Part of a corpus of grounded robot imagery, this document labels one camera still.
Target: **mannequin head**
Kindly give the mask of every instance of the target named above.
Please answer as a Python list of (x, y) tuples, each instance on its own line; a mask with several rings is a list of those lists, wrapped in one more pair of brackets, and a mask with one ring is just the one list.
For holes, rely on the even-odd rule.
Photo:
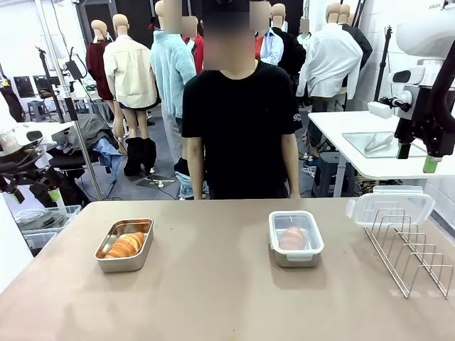
[(338, 16), (338, 23), (348, 23), (348, 17), (350, 13), (350, 6), (343, 4), (340, 7), (340, 15)]
[(194, 39), (198, 36), (199, 20), (195, 16), (182, 17), (182, 36)]
[(284, 23), (284, 19), (286, 18), (286, 6), (283, 4), (275, 4), (272, 6), (272, 21), (273, 26), (277, 28), (281, 28)]
[(352, 26), (354, 22), (354, 13), (350, 14), (348, 17), (348, 25)]
[(180, 0), (160, 0), (155, 4), (159, 26), (166, 34), (182, 33), (182, 5)]
[(310, 33), (310, 19), (300, 19), (300, 33)]
[(338, 23), (341, 5), (338, 2), (333, 2), (327, 6), (326, 20), (327, 23)]
[(102, 40), (106, 39), (107, 25), (105, 23), (103, 23), (101, 20), (94, 20), (92, 21), (91, 26), (95, 37)]
[(269, 29), (270, 9), (268, 1), (250, 2), (251, 31), (266, 31)]
[(112, 23), (114, 24), (114, 30), (119, 34), (119, 36), (128, 34), (129, 24), (126, 16), (123, 14), (115, 14), (112, 17)]

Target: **black boots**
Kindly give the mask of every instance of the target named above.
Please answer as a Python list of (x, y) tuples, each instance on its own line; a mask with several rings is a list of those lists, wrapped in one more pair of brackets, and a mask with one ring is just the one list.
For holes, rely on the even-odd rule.
[(143, 152), (142, 138), (134, 137), (127, 139), (128, 160), (123, 171), (126, 176), (136, 176), (141, 173), (141, 154)]
[(141, 173), (141, 163), (144, 165), (146, 175), (155, 166), (156, 144), (151, 139), (134, 137), (127, 139), (128, 161), (124, 168), (126, 176), (136, 176)]
[(141, 163), (144, 165), (145, 174), (150, 175), (150, 170), (155, 166), (156, 144), (150, 138), (142, 140), (144, 150), (141, 155)]

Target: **plastic bin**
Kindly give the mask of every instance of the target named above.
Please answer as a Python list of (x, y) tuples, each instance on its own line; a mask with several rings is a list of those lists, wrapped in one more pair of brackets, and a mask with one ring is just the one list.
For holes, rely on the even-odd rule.
[[(22, 210), (14, 215), (16, 222), (22, 221), (29, 223), (24, 227), (19, 227), (24, 235), (35, 234), (40, 232), (57, 232), (60, 233), (80, 212), (80, 205), (60, 207), (48, 207), (34, 210)], [(53, 222), (45, 227), (40, 225), (53, 218)]]
[[(283, 250), (279, 240), (289, 228), (297, 227), (304, 235), (304, 248)], [(269, 244), (279, 266), (312, 267), (321, 260), (324, 242), (313, 215), (307, 211), (276, 211), (269, 215)]]
[(39, 232), (26, 234), (23, 237), (25, 238), (32, 255), (36, 256), (57, 234), (57, 232)]

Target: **red jacket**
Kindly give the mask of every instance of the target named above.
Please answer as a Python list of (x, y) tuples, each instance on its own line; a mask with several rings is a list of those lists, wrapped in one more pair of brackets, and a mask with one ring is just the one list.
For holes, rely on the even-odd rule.
[(105, 62), (102, 59), (107, 44), (105, 41), (90, 44), (87, 49), (85, 63), (87, 64), (88, 73), (90, 73), (93, 80), (97, 83), (98, 96), (108, 101), (113, 100), (114, 96), (112, 96), (107, 85)]
[[(183, 41), (185, 44), (188, 44), (188, 41), (190, 38), (184, 38)], [(200, 35), (196, 37), (194, 40), (194, 46), (195, 48), (193, 49), (193, 57), (194, 57), (194, 64), (196, 66), (196, 74), (200, 74), (203, 71), (202, 68), (202, 63), (204, 61), (204, 38)]]

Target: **man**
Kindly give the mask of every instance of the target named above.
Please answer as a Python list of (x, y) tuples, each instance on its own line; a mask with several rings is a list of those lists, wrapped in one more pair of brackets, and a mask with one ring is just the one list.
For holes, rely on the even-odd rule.
[[(231, 13), (248, 11), (245, 0), (223, 6)], [(204, 176), (212, 199), (288, 197), (287, 180), (289, 197), (297, 198), (299, 155), (289, 77), (280, 67), (255, 60), (248, 22), (209, 14), (204, 11), (204, 24), (207, 37), (216, 36), (220, 70), (204, 71), (183, 93), (182, 136), (188, 138), (194, 198), (202, 198)]]

